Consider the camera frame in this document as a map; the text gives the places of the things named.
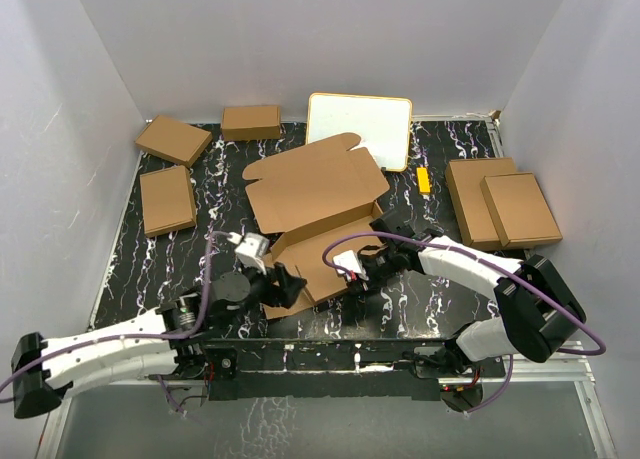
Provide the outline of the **large cardboard box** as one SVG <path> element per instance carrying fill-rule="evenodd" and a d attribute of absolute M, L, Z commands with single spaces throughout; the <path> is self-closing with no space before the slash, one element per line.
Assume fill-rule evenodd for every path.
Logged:
<path fill-rule="evenodd" d="M 445 179 L 465 246 L 485 252 L 502 249 L 480 184 L 486 176 L 516 172 L 512 158 L 456 159 L 448 163 Z"/>
<path fill-rule="evenodd" d="M 258 228 L 279 238 L 267 259 L 307 280 L 290 308 L 264 308 L 269 320 L 310 309 L 347 291 L 346 282 L 322 261 L 338 239 L 370 229 L 382 215 L 377 199 L 389 183 L 355 133 L 342 133 L 245 167 L 245 188 Z"/>

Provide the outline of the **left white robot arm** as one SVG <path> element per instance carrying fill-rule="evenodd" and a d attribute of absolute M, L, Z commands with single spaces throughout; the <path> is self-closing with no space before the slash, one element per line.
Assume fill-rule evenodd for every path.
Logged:
<path fill-rule="evenodd" d="M 198 349 L 207 334 L 261 304 L 289 309 L 306 285 L 282 263 L 265 270 L 244 267 L 112 326 L 63 338 L 26 334 L 2 385 L 12 390 L 13 415 L 42 416 L 66 397 L 136 374 L 182 373 L 202 361 Z"/>

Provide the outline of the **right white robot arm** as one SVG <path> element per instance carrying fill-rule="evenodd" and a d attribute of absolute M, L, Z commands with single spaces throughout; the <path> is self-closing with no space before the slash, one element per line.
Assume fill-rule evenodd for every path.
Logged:
<path fill-rule="evenodd" d="M 499 310 L 496 318 L 463 325 L 432 354 L 409 354 L 417 364 L 462 374 L 485 359 L 514 353 L 543 363 L 586 320 L 557 269 L 540 255 L 519 260 L 487 254 L 434 230 L 416 233 L 392 216 L 382 216 L 370 226 L 379 245 L 332 259 L 350 291 L 373 292 L 397 274 L 413 271 L 462 285 Z"/>

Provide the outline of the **small folded cardboard box right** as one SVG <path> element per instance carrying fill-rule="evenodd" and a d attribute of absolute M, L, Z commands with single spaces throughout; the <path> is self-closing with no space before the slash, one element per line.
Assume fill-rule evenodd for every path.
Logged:
<path fill-rule="evenodd" d="M 562 240 L 533 173 L 485 176 L 480 188 L 503 249 L 529 249 Z"/>

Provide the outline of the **folded cardboard box back centre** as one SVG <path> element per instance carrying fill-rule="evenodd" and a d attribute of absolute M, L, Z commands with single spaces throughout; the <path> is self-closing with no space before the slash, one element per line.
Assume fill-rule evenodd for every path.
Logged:
<path fill-rule="evenodd" d="M 225 141 L 278 139 L 281 114 L 277 105 L 226 107 L 221 134 Z"/>

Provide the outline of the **folded cardboard box back left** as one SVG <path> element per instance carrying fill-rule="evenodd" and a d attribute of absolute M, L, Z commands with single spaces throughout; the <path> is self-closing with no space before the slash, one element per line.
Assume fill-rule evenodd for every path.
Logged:
<path fill-rule="evenodd" d="M 190 168 L 211 141 L 209 131 L 158 115 L 140 133 L 135 145 L 155 157 Z"/>

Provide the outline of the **yellow block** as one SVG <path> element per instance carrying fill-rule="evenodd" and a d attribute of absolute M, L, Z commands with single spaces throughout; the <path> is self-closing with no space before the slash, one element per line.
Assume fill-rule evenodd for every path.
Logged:
<path fill-rule="evenodd" d="M 418 167 L 416 169 L 416 179 L 419 192 L 423 195 L 429 195 L 431 193 L 431 182 L 428 169 L 426 167 Z"/>

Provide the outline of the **black base bar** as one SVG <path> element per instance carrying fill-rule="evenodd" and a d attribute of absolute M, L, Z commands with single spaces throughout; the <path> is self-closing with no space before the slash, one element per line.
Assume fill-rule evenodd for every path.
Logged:
<path fill-rule="evenodd" d="M 438 401 L 443 385 L 473 380 L 442 360 L 439 340 L 216 339 L 201 345 L 211 400 L 406 397 Z"/>

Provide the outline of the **white board with yellow frame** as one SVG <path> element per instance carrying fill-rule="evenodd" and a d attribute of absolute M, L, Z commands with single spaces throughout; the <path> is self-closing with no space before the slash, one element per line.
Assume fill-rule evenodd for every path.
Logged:
<path fill-rule="evenodd" d="M 412 112 L 408 98 L 315 92 L 308 102 L 306 142 L 354 133 L 379 167 L 402 172 L 408 165 Z"/>

